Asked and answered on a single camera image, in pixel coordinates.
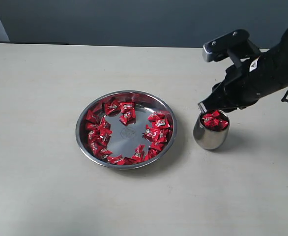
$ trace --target stainless steel cup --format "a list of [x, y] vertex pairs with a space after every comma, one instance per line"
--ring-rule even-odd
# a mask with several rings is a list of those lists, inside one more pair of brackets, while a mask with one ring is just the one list
[[224, 112], [222, 111], [219, 112], [222, 116], [224, 116], [224, 119], [228, 121], [228, 126], [224, 130], [213, 131], [206, 128], [201, 122], [202, 114], [199, 115], [198, 120], [194, 126], [193, 129], [194, 139], [203, 149], [206, 150], [216, 149], [224, 143], [227, 137], [230, 126], [230, 120]]

